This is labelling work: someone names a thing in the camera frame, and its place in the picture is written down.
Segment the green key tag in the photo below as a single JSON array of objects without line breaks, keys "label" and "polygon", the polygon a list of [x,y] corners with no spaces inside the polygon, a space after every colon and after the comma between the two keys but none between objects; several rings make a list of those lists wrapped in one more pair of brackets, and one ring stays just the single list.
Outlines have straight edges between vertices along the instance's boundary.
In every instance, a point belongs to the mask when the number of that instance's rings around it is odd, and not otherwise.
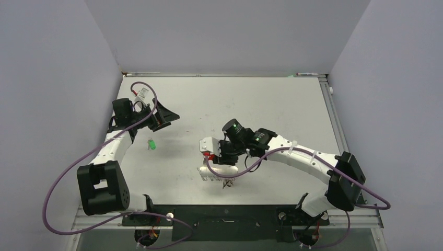
[{"label": "green key tag", "polygon": [[153,139],[149,138],[148,141],[148,149],[149,150],[155,150],[156,149],[156,143]]}]

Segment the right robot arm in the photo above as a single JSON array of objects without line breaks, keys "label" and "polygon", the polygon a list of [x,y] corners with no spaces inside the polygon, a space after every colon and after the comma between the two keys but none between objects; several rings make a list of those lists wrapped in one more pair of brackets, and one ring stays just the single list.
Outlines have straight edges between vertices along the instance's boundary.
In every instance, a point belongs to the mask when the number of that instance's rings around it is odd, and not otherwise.
[{"label": "right robot arm", "polygon": [[251,168],[259,166],[262,161],[279,162],[326,185],[319,193],[302,196],[295,210],[295,217],[300,223],[308,224],[329,209],[351,212],[358,206],[357,200],[366,177],[353,154],[321,153],[268,129],[252,131],[236,119],[228,121],[222,132],[223,140],[206,137],[199,141],[199,150],[206,163],[235,166],[240,155],[248,154],[257,157]]}]

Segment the steel key holder red handle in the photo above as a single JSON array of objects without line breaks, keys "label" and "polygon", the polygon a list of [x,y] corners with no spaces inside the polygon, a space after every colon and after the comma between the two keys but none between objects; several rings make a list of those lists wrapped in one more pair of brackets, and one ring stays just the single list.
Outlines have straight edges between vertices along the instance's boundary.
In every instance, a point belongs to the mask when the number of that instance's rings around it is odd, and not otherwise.
[{"label": "steel key holder red handle", "polygon": [[[198,167],[196,170],[203,181],[228,182],[235,180],[235,178],[224,178],[213,174],[206,165]],[[222,165],[221,167],[212,167],[212,170],[222,176],[233,176],[239,173],[239,169],[236,166]]]}]

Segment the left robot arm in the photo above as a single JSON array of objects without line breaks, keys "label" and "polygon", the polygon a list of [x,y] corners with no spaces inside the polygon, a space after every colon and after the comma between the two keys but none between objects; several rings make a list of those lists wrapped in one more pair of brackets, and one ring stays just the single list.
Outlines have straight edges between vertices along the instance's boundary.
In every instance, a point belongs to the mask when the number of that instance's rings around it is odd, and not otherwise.
[{"label": "left robot arm", "polygon": [[112,106],[114,115],[106,134],[107,144],[88,165],[77,170],[83,211],[86,215],[135,212],[135,218],[141,224],[149,225],[156,217],[152,200],[148,195],[130,192],[120,164],[139,129],[147,127],[156,132],[180,116],[161,103],[157,104],[155,112],[146,104],[141,104],[141,110],[135,111],[128,98],[117,99]]}]

